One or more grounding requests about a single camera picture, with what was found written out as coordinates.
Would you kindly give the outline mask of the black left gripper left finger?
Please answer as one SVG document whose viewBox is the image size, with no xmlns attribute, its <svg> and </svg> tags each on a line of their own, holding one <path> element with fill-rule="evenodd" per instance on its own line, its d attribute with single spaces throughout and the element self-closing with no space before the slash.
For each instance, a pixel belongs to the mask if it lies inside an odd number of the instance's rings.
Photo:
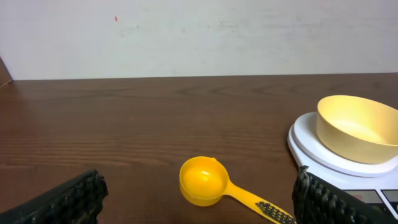
<svg viewBox="0 0 398 224">
<path fill-rule="evenodd" d="M 1 223 L 97 224 L 108 195 L 104 177 L 88 170 L 22 205 L 1 213 Z"/>
</svg>

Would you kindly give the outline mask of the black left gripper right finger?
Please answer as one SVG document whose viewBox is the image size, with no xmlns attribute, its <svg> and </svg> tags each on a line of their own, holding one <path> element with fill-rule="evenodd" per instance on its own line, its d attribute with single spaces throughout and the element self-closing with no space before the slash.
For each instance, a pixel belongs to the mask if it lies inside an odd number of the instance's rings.
<svg viewBox="0 0 398 224">
<path fill-rule="evenodd" d="M 397 224 L 394 217 L 372 208 L 329 182 L 298 168 L 292 200 L 298 224 Z"/>
</svg>

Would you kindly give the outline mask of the yellow plastic measuring scoop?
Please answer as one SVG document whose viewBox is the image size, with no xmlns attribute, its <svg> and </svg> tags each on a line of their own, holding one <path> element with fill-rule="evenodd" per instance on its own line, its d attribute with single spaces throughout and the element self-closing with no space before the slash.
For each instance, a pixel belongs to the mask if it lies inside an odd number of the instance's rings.
<svg viewBox="0 0 398 224">
<path fill-rule="evenodd" d="M 214 205 L 229 195 L 273 223 L 295 223 L 295 218 L 280 207 L 234 185 L 228 171 L 214 157 L 190 158 L 180 168 L 180 191 L 192 204 Z"/>
</svg>

